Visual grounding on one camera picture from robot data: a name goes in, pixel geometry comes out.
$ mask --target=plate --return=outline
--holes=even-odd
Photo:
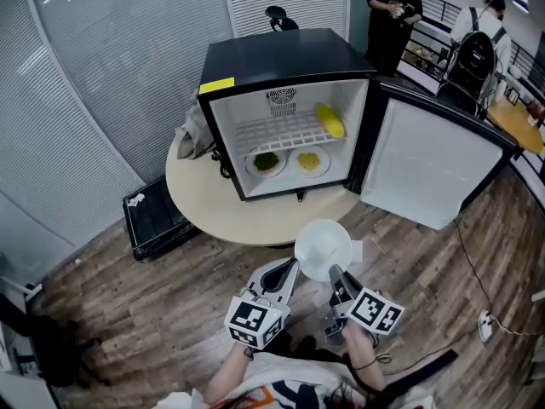
[[[346,271],[352,261],[352,240],[346,229],[333,220],[308,223],[295,240],[295,257],[309,279],[330,281],[330,268]]]
[[[303,153],[314,153],[318,156],[320,159],[320,165],[316,170],[307,171],[299,165],[299,162],[297,162],[297,156]],[[330,168],[330,164],[330,155],[327,154],[322,147],[318,146],[296,148],[290,155],[290,168],[303,177],[320,177],[327,172],[327,170]]]
[[[284,154],[284,152],[274,152],[274,154],[278,156],[278,163],[276,164],[276,166],[267,171],[259,171],[254,165],[255,156],[257,156],[258,154],[261,153],[250,153],[248,156],[246,156],[246,170],[254,177],[259,177],[261,179],[275,177],[276,175],[280,174],[280,172],[286,166],[286,155]]]

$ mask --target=yellow tape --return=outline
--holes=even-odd
[[[235,78],[223,78],[222,80],[216,80],[215,82],[208,82],[207,84],[201,85],[198,89],[198,93],[206,94],[207,92],[231,88],[232,86],[235,86]]]

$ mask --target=black crate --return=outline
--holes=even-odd
[[[138,193],[144,200],[127,206]],[[164,177],[125,197],[123,210],[137,261],[157,259],[200,233],[176,208]]]

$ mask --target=man in black shirt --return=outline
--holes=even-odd
[[[393,76],[413,25],[422,19],[422,1],[367,0],[367,3],[371,17],[365,57],[380,73]]]

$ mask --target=power outlet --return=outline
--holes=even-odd
[[[484,310],[479,314],[477,325],[479,326],[480,340],[483,343],[487,343],[492,338],[492,323],[493,320],[490,312]]]

